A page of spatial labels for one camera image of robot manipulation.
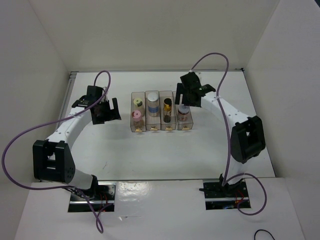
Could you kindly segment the black gold pepper grinder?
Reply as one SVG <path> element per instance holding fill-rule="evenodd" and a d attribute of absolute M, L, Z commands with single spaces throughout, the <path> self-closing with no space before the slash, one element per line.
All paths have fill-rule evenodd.
<path fill-rule="evenodd" d="M 172 99 L 165 98 L 163 101 L 163 121 L 165 123 L 170 123 L 171 116 L 172 116 Z"/>

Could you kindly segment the red label spice jar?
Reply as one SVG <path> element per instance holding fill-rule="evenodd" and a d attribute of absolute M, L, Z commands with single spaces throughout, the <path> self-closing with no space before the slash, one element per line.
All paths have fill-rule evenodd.
<path fill-rule="evenodd" d="M 190 107 L 184 104 L 180 104 L 177 109 L 177 118 L 181 122 L 185 122 L 189 119 Z"/>

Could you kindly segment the white blue cylindrical shaker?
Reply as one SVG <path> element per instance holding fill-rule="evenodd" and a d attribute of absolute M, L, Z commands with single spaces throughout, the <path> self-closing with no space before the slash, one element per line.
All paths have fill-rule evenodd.
<path fill-rule="evenodd" d="M 157 117 L 159 115 L 159 106 L 159 95 L 156 92 L 150 92 L 147 95 L 148 114 L 151 117 Z"/>

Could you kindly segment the pink cap spice bottle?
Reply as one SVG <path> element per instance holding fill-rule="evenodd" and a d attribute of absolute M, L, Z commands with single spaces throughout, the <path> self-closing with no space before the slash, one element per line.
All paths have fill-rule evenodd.
<path fill-rule="evenodd" d="M 144 126 L 144 120 L 143 120 L 143 117 L 141 116 L 140 111 L 138 110 L 133 111 L 131 113 L 131 117 L 132 117 L 133 126 L 136 129 L 142 129 Z"/>

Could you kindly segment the yellow cap spice bottle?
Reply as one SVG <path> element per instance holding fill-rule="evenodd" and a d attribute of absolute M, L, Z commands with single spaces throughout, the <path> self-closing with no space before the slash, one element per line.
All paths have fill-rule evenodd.
<path fill-rule="evenodd" d="M 136 97 L 133 99 L 133 111 L 140 111 L 141 116 L 145 116 L 145 107 L 142 98 Z"/>

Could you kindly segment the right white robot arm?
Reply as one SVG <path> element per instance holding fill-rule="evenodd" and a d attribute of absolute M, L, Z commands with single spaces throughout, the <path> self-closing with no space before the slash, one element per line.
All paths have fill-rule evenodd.
<path fill-rule="evenodd" d="M 218 87 L 201 85 L 198 75 L 190 71 L 180 77 L 177 84 L 175 103 L 203 108 L 225 124 L 227 135 L 227 162 L 224 173 L 219 177 L 219 191 L 231 196 L 240 184 L 250 159 L 256 158 L 265 148 L 263 122 L 258 116 L 242 113 L 220 96 L 225 80 L 223 74 Z"/>

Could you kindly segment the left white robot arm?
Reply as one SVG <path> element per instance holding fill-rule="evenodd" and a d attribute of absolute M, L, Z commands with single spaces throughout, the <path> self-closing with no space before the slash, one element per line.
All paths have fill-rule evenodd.
<path fill-rule="evenodd" d="M 67 120 L 45 140 L 32 146 L 33 174 L 37 180 L 59 182 L 81 190 L 88 200 L 94 200 L 106 189 L 98 178 L 76 168 L 71 150 L 83 129 L 89 124 L 104 124 L 120 120 L 117 98 L 107 99 L 102 87 L 89 85 L 86 94 L 71 106 Z"/>

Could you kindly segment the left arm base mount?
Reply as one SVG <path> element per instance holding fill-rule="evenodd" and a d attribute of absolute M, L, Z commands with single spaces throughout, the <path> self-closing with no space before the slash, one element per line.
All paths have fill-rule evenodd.
<path fill-rule="evenodd" d="M 98 182 L 101 191 L 93 197 L 88 197 L 91 206 L 94 211 L 98 213 L 113 212 L 115 210 L 115 196 L 117 183 L 115 181 L 99 181 Z M 90 212 L 90 206 L 80 193 L 71 193 L 68 212 L 69 213 L 87 213 Z"/>

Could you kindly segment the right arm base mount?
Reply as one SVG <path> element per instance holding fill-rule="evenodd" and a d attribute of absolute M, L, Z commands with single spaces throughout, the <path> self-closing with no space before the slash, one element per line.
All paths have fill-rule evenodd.
<path fill-rule="evenodd" d="M 249 193 L 245 181 L 237 183 L 228 191 L 225 190 L 218 180 L 205 180 L 199 191 L 204 194 L 206 210 L 232 210 L 250 209 Z"/>

